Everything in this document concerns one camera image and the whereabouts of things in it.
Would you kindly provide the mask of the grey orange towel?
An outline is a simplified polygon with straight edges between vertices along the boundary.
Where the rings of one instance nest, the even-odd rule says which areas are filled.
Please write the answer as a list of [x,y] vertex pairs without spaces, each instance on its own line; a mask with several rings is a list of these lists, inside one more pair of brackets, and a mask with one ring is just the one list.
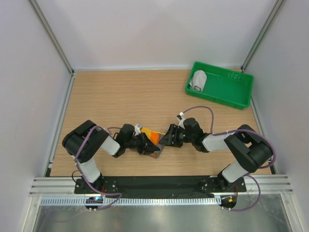
[[150,130],[146,127],[142,127],[140,131],[144,132],[148,139],[159,148],[159,151],[154,151],[149,155],[152,158],[158,158],[165,147],[164,145],[160,144],[159,141],[164,137],[165,134],[162,132]]

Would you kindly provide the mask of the grey panda towel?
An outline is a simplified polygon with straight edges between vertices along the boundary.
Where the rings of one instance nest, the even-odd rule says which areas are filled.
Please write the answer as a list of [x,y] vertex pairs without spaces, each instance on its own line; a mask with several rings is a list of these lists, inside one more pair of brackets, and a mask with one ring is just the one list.
[[192,90],[202,92],[207,81],[207,75],[204,71],[198,70],[194,73],[189,82],[189,87]]

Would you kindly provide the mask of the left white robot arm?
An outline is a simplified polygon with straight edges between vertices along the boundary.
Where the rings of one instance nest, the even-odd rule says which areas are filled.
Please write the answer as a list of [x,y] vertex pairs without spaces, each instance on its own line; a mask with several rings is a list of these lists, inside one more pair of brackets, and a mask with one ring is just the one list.
[[112,137],[109,129],[105,130],[87,120],[64,137],[62,146],[74,158],[87,190],[98,193],[104,186],[103,176],[94,159],[99,149],[114,158],[123,155],[127,149],[157,158],[163,150],[159,144],[160,137],[157,132],[131,124],[124,124]]

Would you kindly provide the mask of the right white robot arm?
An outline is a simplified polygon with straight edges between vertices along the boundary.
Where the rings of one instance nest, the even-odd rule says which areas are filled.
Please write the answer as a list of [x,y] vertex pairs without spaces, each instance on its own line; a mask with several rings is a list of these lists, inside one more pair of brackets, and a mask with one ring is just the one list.
[[233,154],[235,161],[217,175],[217,185],[222,191],[231,190],[236,181],[275,157],[270,142],[246,124],[236,130],[211,134],[204,132],[194,118],[187,118],[178,125],[171,124],[159,140],[159,144],[173,147],[182,147],[184,143],[203,153],[229,150]]

